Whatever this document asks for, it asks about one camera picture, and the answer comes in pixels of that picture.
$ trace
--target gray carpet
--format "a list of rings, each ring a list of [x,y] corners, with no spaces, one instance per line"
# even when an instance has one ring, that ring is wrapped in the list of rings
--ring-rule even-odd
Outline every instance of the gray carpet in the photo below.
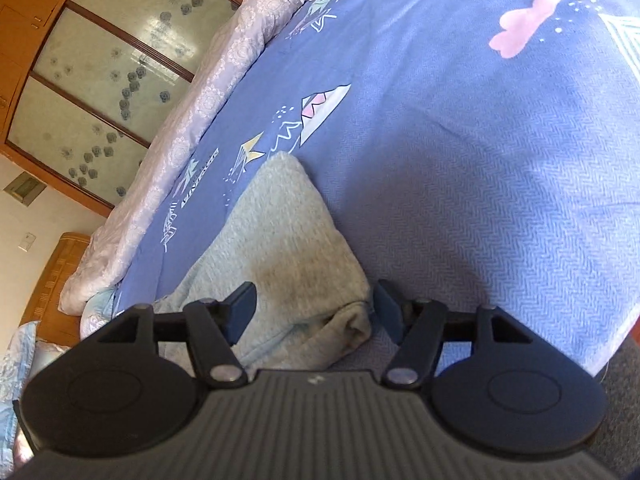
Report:
[[[628,337],[597,380],[607,393],[609,411],[590,450],[626,478],[640,466],[640,347],[636,342]]]

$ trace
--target light blue fabric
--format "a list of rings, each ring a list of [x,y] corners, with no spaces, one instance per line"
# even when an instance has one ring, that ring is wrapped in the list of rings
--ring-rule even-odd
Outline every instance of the light blue fabric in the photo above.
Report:
[[[286,150],[372,282],[497,304],[596,373],[640,314],[640,0],[560,0],[503,58],[490,42],[534,1],[308,2],[203,136],[117,310],[174,290]]]
[[[18,420],[14,400],[20,398],[29,377],[36,346],[37,321],[20,326],[14,332],[0,368],[0,478],[7,478],[14,470],[14,440]]]
[[[100,327],[111,321],[113,318],[115,291],[115,287],[108,288],[98,292],[86,302],[80,319],[80,339],[89,337]]]

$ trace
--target pink cloud print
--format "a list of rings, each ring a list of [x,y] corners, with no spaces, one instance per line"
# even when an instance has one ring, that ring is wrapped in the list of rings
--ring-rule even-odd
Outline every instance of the pink cloud print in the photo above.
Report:
[[[508,10],[500,17],[504,31],[491,38],[489,46],[504,59],[517,56],[538,27],[556,12],[560,0],[533,0],[529,9]]]

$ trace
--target rolled blanket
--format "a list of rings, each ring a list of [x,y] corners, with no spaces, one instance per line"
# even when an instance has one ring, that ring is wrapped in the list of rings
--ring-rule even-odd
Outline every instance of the rolled blanket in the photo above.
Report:
[[[324,369],[370,336],[364,272],[305,170],[286,152],[262,165],[220,234],[154,311],[222,300],[242,282],[258,291],[254,318],[233,347],[249,373]],[[161,352],[190,369],[184,345],[167,343]]]

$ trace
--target frosted glass panel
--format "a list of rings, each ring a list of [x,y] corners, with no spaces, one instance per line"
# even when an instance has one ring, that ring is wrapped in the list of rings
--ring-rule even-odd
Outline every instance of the frosted glass panel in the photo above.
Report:
[[[229,0],[72,0],[190,72],[234,13]]]
[[[112,204],[136,176],[146,148],[29,78],[8,139]]]
[[[189,83],[66,9],[34,70],[151,142]]]

